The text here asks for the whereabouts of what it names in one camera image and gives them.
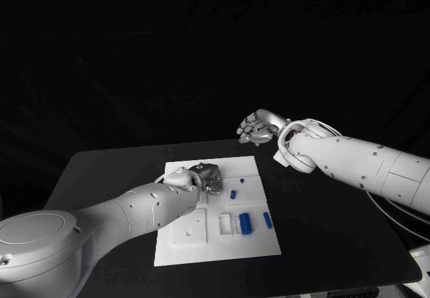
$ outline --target rectangular slot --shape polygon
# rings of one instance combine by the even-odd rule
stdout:
[[[231,234],[231,215],[219,214],[219,234],[232,235]]]
[[[240,218],[235,217],[235,234],[241,235],[242,234],[242,229],[240,228]]]

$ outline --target small blue object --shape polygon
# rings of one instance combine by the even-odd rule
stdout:
[[[266,219],[266,223],[267,223],[267,228],[273,228],[267,212],[264,212],[264,219]]]
[[[242,213],[240,215],[240,229],[242,230],[242,235],[253,234],[250,215],[248,213]]]

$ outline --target circular joint cover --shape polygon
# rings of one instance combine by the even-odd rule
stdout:
[[[77,239],[75,216],[64,211],[40,210],[0,222],[0,257],[12,256],[4,267],[30,264],[53,256]]]

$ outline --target black background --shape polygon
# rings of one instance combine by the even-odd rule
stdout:
[[[260,108],[430,156],[426,1],[0,8],[4,217],[43,208],[78,151],[231,139]]]

